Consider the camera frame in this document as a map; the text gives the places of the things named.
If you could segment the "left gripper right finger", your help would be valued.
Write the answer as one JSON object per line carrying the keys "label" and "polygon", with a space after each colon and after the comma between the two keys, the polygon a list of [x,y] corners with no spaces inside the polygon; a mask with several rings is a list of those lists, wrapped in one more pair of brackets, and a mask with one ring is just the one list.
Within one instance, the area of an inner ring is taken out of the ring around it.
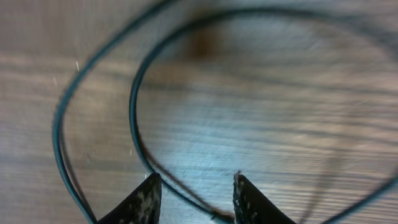
{"label": "left gripper right finger", "polygon": [[240,172],[234,175],[233,203],[238,224],[295,224]]}

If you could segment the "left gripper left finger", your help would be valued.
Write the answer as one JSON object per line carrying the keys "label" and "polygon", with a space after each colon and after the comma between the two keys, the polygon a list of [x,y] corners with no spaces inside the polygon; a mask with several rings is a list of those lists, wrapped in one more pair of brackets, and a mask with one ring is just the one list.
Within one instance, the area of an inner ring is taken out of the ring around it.
{"label": "left gripper left finger", "polygon": [[158,224],[162,199],[162,179],[153,173],[98,224]]}

